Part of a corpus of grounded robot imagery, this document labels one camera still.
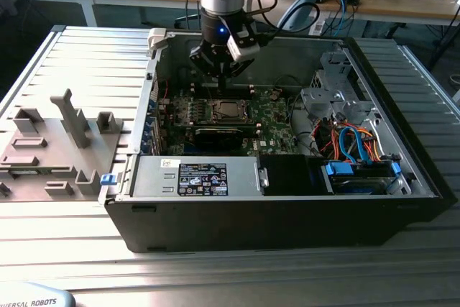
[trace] green circuit board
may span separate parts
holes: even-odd
[[[288,119],[288,105],[284,97],[275,101],[270,98],[272,89],[256,89],[252,99],[239,102],[244,105],[246,114],[241,116],[241,121],[259,124],[260,133],[256,137],[245,137],[241,147],[226,155],[255,156],[258,154],[296,154],[298,148],[293,141]],[[207,99],[193,98],[190,95],[173,96],[170,99],[171,122],[165,122],[167,131],[167,149],[164,155],[200,155],[201,152],[193,143],[193,128],[190,119],[204,121],[212,119],[211,102]]]

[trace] motherboard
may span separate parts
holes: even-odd
[[[157,128],[144,133],[144,151],[177,156],[298,153],[289,125],[290,98],[278,89],[253,90],[246,99],[203,98],[190,91],[160,99],[151,118]]]

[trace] blue latch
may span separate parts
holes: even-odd
[[[399,163],[393,162],[391,164],[391,168],[393,169],[393,172],[395,173],[395,175],[401,174],[401,167]]]
[[[101,176],[101,185],[102,186],[113,186],[118,183],[116,174],[103,174]]]
[[[326,165],[328,175],[353,175],[353,168],[347,162],[329,162]]]

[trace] warning label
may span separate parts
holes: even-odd
[[[227,196],[226,164],[179,165],[178,193],[180,196]]]

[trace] gray 3d-printed holder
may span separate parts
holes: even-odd
[[[3,196],[3,197],[7,197],[9,196],[9,188],[4,184],[4,183],[0,183],[0,194]]]
[[[47,181],[45,191],[50,196],[71,196],[73,188],[67,181]]]
[[[98,114],[98,118],[96,123],[99,128],[99,133],[117,133],[120,131],[118,125],[116,124],[116,120],[114,114],[111,111],[102,111]]]
[[[43,122],[36,108],[21,108],[13,118],[17,129],[24,135],[38,133],[35,123]]]
[[[85,173],[80,170],[75,179],[75,184],[80,189],[80,192],[86,196],[97,196],[101,190],[101,177],[97,171],[93,171],[91,179],[87,179]]]
[[[0,181],[8,186],[8,191],[0,191],[5,201],[97,198],[99,176],[110,171],[123,121],[111,112],[101,112],[97,119],[87,120],[80,110],[72,112],[70,95],[66,91],[57,98],[58,103],[75,115],[70,115],[71,124],[83,131],[88,146],[81,149],[75,145],[67,122],[43,119],[36,109],[21,109],[16,116],[18,130],[0,156]]]
[[[70,89],[65,90],[64,95],[62,96],[51,96],[50,100],[53,102],[60,110],[63,115],[65,127],[72,136],[75,145],[77,147],[84,149],[87,147],[90,142],[85,134],[85,127],[82,126],[82,120],[78,118],[77,111],[72,106],[70,102],[70,97],[72,97],[72,91]]]

